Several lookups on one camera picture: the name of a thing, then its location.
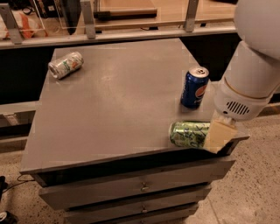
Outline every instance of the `speckled floor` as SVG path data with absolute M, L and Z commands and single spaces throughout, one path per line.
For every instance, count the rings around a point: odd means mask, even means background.
M 268 106 L 256 119 L 244 123 L 251 138 L 237 145 L 236 162 L 223 180 L 199 203 L 197 213 L 169 224 L 278 224 L 280 223 L 280 106 Z M 10 186 L 18 183 L 24 142 L 0 145 L 0 175 Z M 8 210 L 19 224 L 65 223 L 39 196 L 38 184 L 28 182 L 3 195 L 0 211 Z

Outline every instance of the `metal post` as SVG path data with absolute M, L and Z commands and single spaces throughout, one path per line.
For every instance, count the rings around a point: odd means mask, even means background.
M 80 7 L 84 17 L 87 38 L 95 39 L 95 21 L 90 6 L 90 0 L 80 0 Z
M 194 22 L 198 5 L 199 0 L 189 0 L 184 22 L 184 28 L 186 32 L 193 32 L 194 30 Z
M 0 3 L 0 15 L 6 24 L 11 42 L 14 44 L 21 44 L 24 41 L 24 38 L 20 34 L 17 21 L 7 3 Z

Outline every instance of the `pepsi logo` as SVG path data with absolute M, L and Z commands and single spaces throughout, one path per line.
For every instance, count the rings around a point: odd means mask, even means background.
M 195 92 L 195 96 L 197 98 L 201 98 L 203 96 L 203 94 L 205 93 L 206 88 L 207 88 L 207 85 L 204 85 L 204 86 L 198 88 L 198 90 L 196 90 L 196 92 Z

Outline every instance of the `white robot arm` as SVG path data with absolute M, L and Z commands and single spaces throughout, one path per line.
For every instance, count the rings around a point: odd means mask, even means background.
M 255 118 L 280 84 L 280 1 L 239 0 L 234 23 L 242 41 L 214 103 L 220 115 L 243 121 Z

